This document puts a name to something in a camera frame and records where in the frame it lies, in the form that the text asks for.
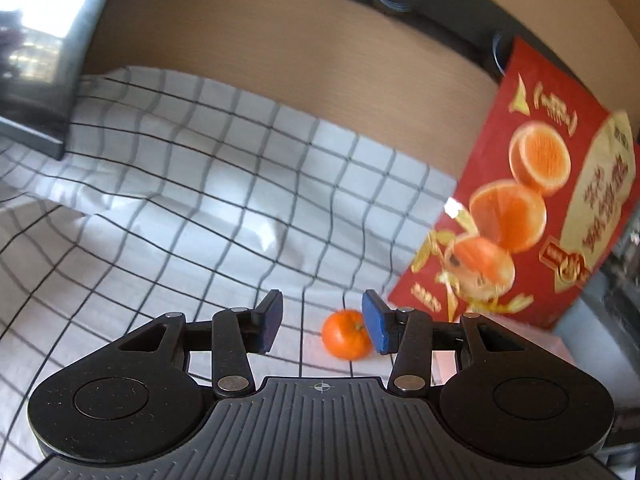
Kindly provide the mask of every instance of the checkered tablecloth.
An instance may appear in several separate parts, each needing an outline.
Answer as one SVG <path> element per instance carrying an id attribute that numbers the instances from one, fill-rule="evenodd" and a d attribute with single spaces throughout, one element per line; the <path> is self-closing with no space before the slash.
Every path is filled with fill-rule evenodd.
<path id="1" fill-rule="evenodd" d="M 131 67 L 86 78 L 68 155 L 0 139 L 0 478 L 42 459 L 44 378 L 164 312 L 207 320 L 286 298 L 268 375 L 388 378 L 332 358 L 326 317 L 388 293 L 455 181 L 402 153 L 212 80 Z M 210 354 L 190 373 L 209 383 Z"/>

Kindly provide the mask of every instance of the wooden table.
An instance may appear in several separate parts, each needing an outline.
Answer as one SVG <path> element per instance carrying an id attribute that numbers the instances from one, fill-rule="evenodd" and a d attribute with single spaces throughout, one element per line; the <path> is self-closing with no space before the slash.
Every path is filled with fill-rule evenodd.
<path id="1" fill-rule="evenodd" d="M 640 47 L 607 0 L 495 1 L 640 126 Z M 125 64 L 263 94 L 455 177 L 497 88 L 437 42 L 349 0 L 109 0 L 86 69 Z"/>

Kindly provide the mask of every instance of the black object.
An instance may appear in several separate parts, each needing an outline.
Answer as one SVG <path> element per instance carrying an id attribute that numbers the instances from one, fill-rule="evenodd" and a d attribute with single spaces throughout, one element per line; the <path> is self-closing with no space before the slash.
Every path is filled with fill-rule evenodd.
<path id="1" fill-rule="evenodd" d="M 493 0 L 354 0 L 391 14 L 484 68 L 504 75 L 513 38 L 519 36 L 580 81 L 553 51 Z"/>
<path id="2" fill-rule="evenodd" d="M 62 158 L 106 0 L 0 0 L 0 134 Z"/>
<path id="3" fill-rule="evenodd" d="M 256 392 L 246 352 L 271 348 L 276 290 L 211 322 L 168 313 L 36 388 L 28 417 L 49 457 L 28 478 L 615 478 L 591 455 L 613 418 L 598 381 L 478 314 L 433 322 L 373 291 L 362 305 L 375 346 L 398 352 L 388 388 L 267 378 Z M 205 349 L 212 387 L 186 374 Z M 432 349 L 456 351 L 445 386 L 430 386 Z"/>

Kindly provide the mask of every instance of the silver screw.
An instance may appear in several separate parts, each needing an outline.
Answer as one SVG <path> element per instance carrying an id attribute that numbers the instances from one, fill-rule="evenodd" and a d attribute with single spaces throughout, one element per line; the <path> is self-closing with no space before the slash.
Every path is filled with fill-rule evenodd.
<path id="1" fill-rule="evenodd" d="M 218 387 L 226 392 L 239 392 L 249 385 L 244 377 L 239 375 L 228 375 L 218 381 Z"/>
<path id="2" fill-rule="evenodd" d="M 424 388 L 426 383 L 422 377 L 418 377 L 417 375 L 401 375 L 396 378 L 394 384 L 396 385 L 396 388 L 404 392 L 413 392 Z"/>

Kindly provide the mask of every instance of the beige label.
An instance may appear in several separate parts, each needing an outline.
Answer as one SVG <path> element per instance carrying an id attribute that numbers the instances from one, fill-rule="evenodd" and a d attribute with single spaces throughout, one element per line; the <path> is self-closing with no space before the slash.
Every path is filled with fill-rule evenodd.
<path id="1" fill-rule="evenodd" d="M 631 126 L 626 113 L 617 112 L 593 137 L 559 239 L 562 250 L 584 256 L 587 269 L 609 243 L 635 177 Z M 556 273 L 556 292 L 571 286 Z"/>

